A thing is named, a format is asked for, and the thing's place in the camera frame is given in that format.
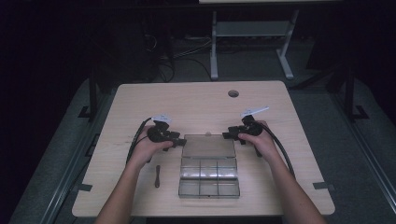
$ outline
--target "dark background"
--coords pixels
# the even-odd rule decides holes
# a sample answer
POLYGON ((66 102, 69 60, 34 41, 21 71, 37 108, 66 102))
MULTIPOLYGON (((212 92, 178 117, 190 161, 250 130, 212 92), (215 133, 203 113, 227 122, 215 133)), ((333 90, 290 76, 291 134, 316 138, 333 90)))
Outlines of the dark background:
MULTIPOLYGON (((99 72, 98 81, 107 83, 101 85, 102 91, 121 82, 149 82, 155 76, 155 70, 149 71, 149 60, 155 55, 142 51, 144 43, 139 37, 140 16, 147 16, 147 11, 86 7, 96 4, 66 0, 0 2, 1 223, 12 215, 74 93, 94 67, 101 64, 109 70, 99 72), (96 41, 122 58, 125 52, 117 44, 120 40, 112 36, 120 31, 120 24, 133 24, 130 49, 141 55, 147 66, 122 68, 92 43, 96 41), (127 78, 114 78, 111 71, 125 73, 127 78)), ((307 7, 301 10, 293 38, 312 36, 317 40, 309 64, 312 68, 326 69, 340 60, 348 64, 396 123, 394 8, 392 1, 374 0, 346 1, 332 10, 307 7)), ((162 22, 146 24, 154 35, 163 35, 163 30, 176 37, 186 33, 210 35, 208 10, 162 12, 155 19, 162 22)))

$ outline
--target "table top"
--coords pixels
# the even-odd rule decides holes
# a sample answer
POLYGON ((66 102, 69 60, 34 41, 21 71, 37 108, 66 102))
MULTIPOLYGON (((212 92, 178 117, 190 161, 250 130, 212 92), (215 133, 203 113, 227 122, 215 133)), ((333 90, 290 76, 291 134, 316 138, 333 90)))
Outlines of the table top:
MULTIPOLYGON (((313 183, 323 177, 304 134, 285 85, 280 81, 196 82, 121 85, 108 113, 83 184, 73 207, 76 217, 96 217, 125 166, 134 134, 143 120, 167 114, 170 131, 185 134, 221 134, 242 125, 240 113, 247 108, 270 108, 254 115, 264 119, 287 150, 297 181, 321 214, 334 212, 327 189, 313 183), (230 97, 229 91, 239 96, 230 97)), ((238 199, 185 199, 178 197, 182 147, 156 153, 142 169, 134 198, 132 216, 275 216, 280 201, 265 160, 252 145, 234 142, 238 167, 238 199), (161 186, 154 187, 155 167, 161 165, 161 186)))

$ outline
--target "black cable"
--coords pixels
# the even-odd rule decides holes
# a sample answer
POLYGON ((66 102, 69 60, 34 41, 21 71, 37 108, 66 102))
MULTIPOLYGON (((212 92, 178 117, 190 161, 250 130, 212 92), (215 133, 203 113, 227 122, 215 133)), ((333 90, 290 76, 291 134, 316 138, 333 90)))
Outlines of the black cable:
POLYGON ((177 59, 177 61, 183 61, 183 60, 184 61, 193 61, 193 62, 196 62, 196 63, 200 64, 205 69, 207 75, 209 76, 209 79, 212 80, 209 71, 207 70, 206 66, 203 63, 199 62, 198 60, 191 59, 191 58, 177 59))
POLYGON ((175 77, 175 68, 173 68, 171 65, 165 64, 165 63, 160 63, 159 65, 168 67, 169 69, 172 70, 172 76, 167 79, 165 73, 160 69, 160 74, 161 74, 161 79, 163 80, 163 82, 167 83, 173 80, 173 78, 175 77))
POLYGON ((216 50, 218 54, 235 54, 242 51, 243 48, 241 44, 230 38, 218 41, 218 46, 216 50))
POLYGON ((78 219, 78 217, 76 217, 76 218, 73 220, 72 224, 74 224, 74 223, 77 221, 77 219, 78 219))
POLYGON ((258 121, 256 121, 256 120, 247 121, 247 122, 252 122, 252 123, 257 123, 257 124, 259 124, 266 132, 268 132, 268 133, 271 135, 271 137, 274 139, 274 141, 276 142, 276 144, 279 146, 279 149, 280 149, 280 151, 282 152, 283 157, 284 157, 285 160, 286 160, 286 164, 287 164, 288 167, 289 167, 289 171, 290 171, 291 175, 292 175, 294 178, 296 178, 296 175, 295 175, 295 173, 294 173, 293 166, 291 165, 291 162, 290 162, 288 153, 286 152, 285 148, 283 148, 282 144, 280 143, 279 139, 277 139, 277 137, 274 135, 274 133, 271 132, 271 130, 270 130, 267 126, 265 126, 264 124, 262 124, 262 123, 260 123, 260 122, 258 122, 258 121))
POLYGON ((137 146, 137 144, 139 144, 139 142, 141 142, 143 139, 145 139, 145 138, 147 138, 147 137, 148 137, 148 136, 144 136, 144 137, 140 138, 140 140, 137 141, 135 145, 137 146))
POLYGON ((145 127, 146 123, 149 120, 151 120, 151 118, 146 119, 145 121, 142 122, 142 124, 140 124, 139 129, 137 130, 136 134, 134 135, 134 140, 132 141, 131 147, 129 148, 128 157, 126 158, 126 162, 128 162, 129 159, 131 159, 132 153, 134 152, 134 148, 136 147, 137 143, 139 143, 139 141, 137 141, 137 138, 142 133, 143 128, 145 127))
POLYGON ((198 53, 198 52, 200 52, 200 51, 202 51, 204 49, 209 49, 209 48, 211 48, 211 39, 210 38, 208 38, 208 41, 206 41, 206 43, 204 43, 201 46, 198 46, 198 47, 195 47, 193 49, 189 49, 187 51, 184 51, 184 52, 181 52, 179 54, 176 54, 174 56, 174 59, 178 59, 178 58, 181 58, 181 57, 193 54, 193 53, 198 53))

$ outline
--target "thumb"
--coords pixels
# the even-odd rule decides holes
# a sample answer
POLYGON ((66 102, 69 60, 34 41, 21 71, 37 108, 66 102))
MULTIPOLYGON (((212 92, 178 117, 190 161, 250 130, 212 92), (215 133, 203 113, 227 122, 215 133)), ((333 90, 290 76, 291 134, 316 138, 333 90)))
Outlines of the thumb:
POLYGON ((253 143, 254 142, 254 138, 256 136, 250 135, 248 133, 240 133, 240 134, 238 134, 238 137, 240 139, 242 139, 242 140, 246 140, 246 141, 249 141, 249 142, 253 143))
POLYGON ((172 141, 166 141, 166 142, 161 142, 159 147, 160 148, 167 148, 167 147, 171 147, 173 145, 172 141))

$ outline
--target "handheld controller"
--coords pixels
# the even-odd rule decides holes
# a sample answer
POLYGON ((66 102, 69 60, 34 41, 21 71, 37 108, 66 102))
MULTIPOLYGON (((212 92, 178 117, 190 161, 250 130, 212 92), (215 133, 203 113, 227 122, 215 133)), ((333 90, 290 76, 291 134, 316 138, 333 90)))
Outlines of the handheld controller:
MULTIPOLYGON (((262 126, 259 123, 252 122, 255 121, 253 116, 247 115, 242 118, 242 122, 244 125, 240 126, 232 126, 228 128, 227 133, 223 133, 223 138, 224 139, 233 139, 234 141, 239 141, 241 145, 244 145, 246 143, 245 140, 240 139, 238 137, 238 134, 240 133, 247 133, 250 135, 258 136, 262 133, 262 126)), ((257 148, 254 147, 256 150, 256 154, 258 157, 262 157, 262 154, 257 150, 257 148)))
POLYGON ((163 121, 154 120, 155 126, 148 129, 148 139, 152 142, 159 143, 165 141, 173 142, 172 147, 182 146, 187 143, 186 139, 180 139, 180 133, 167 131, 169 124, 163 121))

